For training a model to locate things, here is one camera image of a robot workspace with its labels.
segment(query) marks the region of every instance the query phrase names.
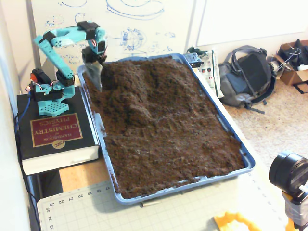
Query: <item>teal robotic arm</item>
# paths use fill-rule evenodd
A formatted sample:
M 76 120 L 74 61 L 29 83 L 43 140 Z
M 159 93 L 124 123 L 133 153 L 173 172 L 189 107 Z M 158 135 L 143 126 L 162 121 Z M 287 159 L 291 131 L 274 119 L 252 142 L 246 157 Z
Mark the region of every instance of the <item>teal robotic arm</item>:
M 67 111 L 68 105 L 62 103 L 62 100 L 75 95 L 74 73 L 53 47 L 67 46 L 84 40 L 89 46 L 82 51 L 83 61 L 98 61 L 102 64 L 106 59 L 105 30 L 94 22 L 84 21 L 77 23 L 77 26 L 50 30 L 34 39 L 36 45 L 58 69 L 57 81 L 54 82 L 40 69 L 32 71 L 31 79 L 35 82 L 34 98 L 38 102 L 39 115 L 57 116 Z

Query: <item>brown soil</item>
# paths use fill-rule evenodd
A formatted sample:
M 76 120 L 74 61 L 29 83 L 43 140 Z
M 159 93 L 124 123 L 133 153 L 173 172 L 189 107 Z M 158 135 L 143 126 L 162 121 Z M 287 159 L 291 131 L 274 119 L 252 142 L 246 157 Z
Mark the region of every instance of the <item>brown soil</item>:
M 107 64 L 102 93 L 85 79 L 124 198 L 244 168 L 240 143 L 185 65 L 171 58 Z

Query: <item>black book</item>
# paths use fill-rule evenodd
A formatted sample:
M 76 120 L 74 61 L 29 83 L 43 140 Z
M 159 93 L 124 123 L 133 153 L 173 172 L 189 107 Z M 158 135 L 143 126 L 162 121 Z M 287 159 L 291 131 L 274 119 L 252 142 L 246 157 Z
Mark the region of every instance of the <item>black book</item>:
M 99 142 L 81 91 L 75 87 L 75 96 L 62 101 L 69 110 L 56 117 L 39 115 L 37 103 L 31 100 L 19 122 L 22 163 L 27 175 L 98 158 Z M 17 96 L 19 112 L 27 102 L 26 94 Z

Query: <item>backpack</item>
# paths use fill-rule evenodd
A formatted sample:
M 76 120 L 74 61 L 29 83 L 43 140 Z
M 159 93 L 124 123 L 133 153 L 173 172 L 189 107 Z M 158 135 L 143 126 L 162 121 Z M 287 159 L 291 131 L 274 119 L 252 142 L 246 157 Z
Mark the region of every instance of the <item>backpack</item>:
M 237 60 L 236 53 L 247 55 Z M 242 46 L 230 52 L 225 61 L 219 64 L 220 89 L 224 97 L 220 101 L 234 107 L 263 113 L 252 106 L 265 102 L 276 84 L 276 73 L 266 60 L 267 51 L 263 48 Z

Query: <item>tray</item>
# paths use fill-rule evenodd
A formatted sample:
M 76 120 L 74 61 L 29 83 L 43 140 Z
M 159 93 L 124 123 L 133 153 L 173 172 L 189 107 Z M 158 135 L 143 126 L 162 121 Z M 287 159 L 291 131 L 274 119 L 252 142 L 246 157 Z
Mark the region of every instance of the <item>tray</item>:
M 206 82 L 202 81 L 202 80 L 200 80 L 198 78 L 198 76 L 195 74 L 195 72 L 193 71 L 193 69 L 188 64 L 187 60 L 185 59 L 185 57 L 182 54 L 174 53 L 174 54 L 158 55 L 158 56 L 151 56 L 151 57 L 129 57 L 129 58 L 121 59 L 119 61 L 125 61 L 125 60 L 133 60 L 133 61 L 137 61 L 137 60 L 151 60 L 151 59 L 156 59 L 156 58 L 161 58 L 161 57 L 168 57 L 168 56 L 172 56 L 172 58 L 175 59 L 176 61 L 187 65 L 188 68 L 193 73 L 193 75 L 195 76 L 195 78 L 197 78 L 199 80 L 200 86 L 202 87 L 202 89 L 205 92 L 206 96 L 211 100 L 211 102 L 214 104 L 214 106 L 216 107 L 216 109 L 218 111 L 218 115 L 216 115 L 217 119 L 221 122 L 221 124 L 223 125 L 223 127 L 227 131 L 232 132 L 234 134 L 235 138 L 239 142 L 241 142 L 241 148 L 240 148 L 239 152 L 242 155 L 242 159 L 243 159 L 243 162 L 245 164 L 245 168 L 239 169 L 237 171 L 233 171 L 233 172 L 231 172 L 231 173 L 229 173 L 228 175 L 225 175 L 225 176 L 215 176 L 215 177 L 211 177 L 211 178 L 208 178 L 208 177 L 196 177 L 197 179 L 200 179 L 198 182 L 187 184 L 187 185 L 183 185 L 183 186 L 180 186 L 180 187 L 177 187 L 177 188 L 168 188 L 168 189 L 160 190 L 160 191 L 157 191 L 155 194 L 151 194 L 151 195 L 144 196 L 144 197 L 138 196 L 138 197 L 131 198 L 131 199 L 124 199 L 121 194 L 116 193 L 115 187 L 112 184 L 113 190 L 115 192 L 116 200 L 119 203 L 124 204 L 124 205 L 135 204 L 135 203 L 138 203 L 138 202 L 150 200 L 150 199 L 157 198 L 157 197 L 160 197 L 160 196 L 164 196 L 164 195 L 167 195 L 167 194 L 171 194 L 171 193 L 175 193 L 175 192 L 191 189 L 191 188 L 194 188 L 194 187 L 198 187 L 198 186 L 201 186 L 201 185 L 213 183 L 213 182 L 216 182 L 216 181 L 225 180 L 225 179 L 228 179 L 228 178 L 231 178 L 231 177 L 235 177 L 235 176 L 238 176 L 240 174 L 244 174 L 244 173 L 252 171 L 252 169 L 256 165 L 256 162 L 255 162 L 254 158 L 252 157 L 251 153 L 249 152 L 247 147 L 243 144 L 243 142 L 241 141 L 240 137 L 236 134 L 236 132 L 234 131 L 234 129 L 232 128 L 230 123 L 227 121 L 226 117 L 223 115 L 222 111 L 219 109 L 218 105 L 213 100 L 213 97 L 215 97 L 215 95 L 213 95 L 212 92 L 209 93 L 206 90 L 206 88 L 204 86 L 204 84 L 206 84 Z M 84 72 L 85 72 L 85 67 L 84 66 L 80 66 L 78 68 L 78 70 L 77 70 L 77 74 L 78 74 L 81 86 L 83 87 L 85 93 L 89 95 L 87 88 L 85 88 L 85 81 L 84 81 L 84 78 L 83 78 L 83 75 L 82 75 Z M 86 98 L 87 98 L 88 107 L 90 108 L 89 98 L 88 97 L 86 97 Z M 102 149 L 103 157 L 104 157 L 104 160 L 105 160 L 105 163 L 106 163 L 106 167 L 107 167 L 107 170 L 108 170 L 108 174 L 109 174 L 110 180 L 111 180 L 111 182 L 113 181 L 113 179 L 112 179 L 112 176 L 113 176 L 115 182 L 117 183 L 116 175 L 114 173 L 113 166 L 112 166 L 111 160 L 109 158 L 109 155 L 108 155 L 108 152 L 107 152 L 107 149 L 106 149 L 106 145 L 105 145 L 105 142 L 104 142 L 104 139 L 103 139 L 106 136 L 106 134 L 101 132 L 101 130 L 102 130 L 101 128 L 104 128 L 103 122 L 102 122 L 102 118 L 101 118 L 99 113 L 96 113 L 96 112 L 92 113 L 91 109 L 90 109 L 90 112 L 91 112 L 91 118 L 93 119 L 93 122 L 94 122 L 95 127 L 96 127 L 96 132 L 97 132 L 98 137 L 99 137 L 99 141 L 100 141 L 100 144 L 101 144 L 101 149 Z

